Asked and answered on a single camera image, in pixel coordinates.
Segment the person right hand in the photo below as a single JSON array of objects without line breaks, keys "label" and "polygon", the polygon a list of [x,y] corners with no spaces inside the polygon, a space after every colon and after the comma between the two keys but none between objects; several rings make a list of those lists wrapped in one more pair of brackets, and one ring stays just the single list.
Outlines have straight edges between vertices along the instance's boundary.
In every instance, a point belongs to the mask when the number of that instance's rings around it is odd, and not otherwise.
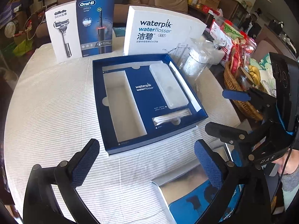
[{"label": "person right hand", "polygon": [[285,153],[281,158],[273,161],[273,163],[279,165],[279,167],[278,167],[279,174],[282,173],[284,166],[285,166],[284,174],[287,174],[287,175],[294,173],[298,167],[298,163],[299,163],[298,150],[292,150],[287,163],[285,163],[286,159],[288,157],[288,153],[289,152]]}]

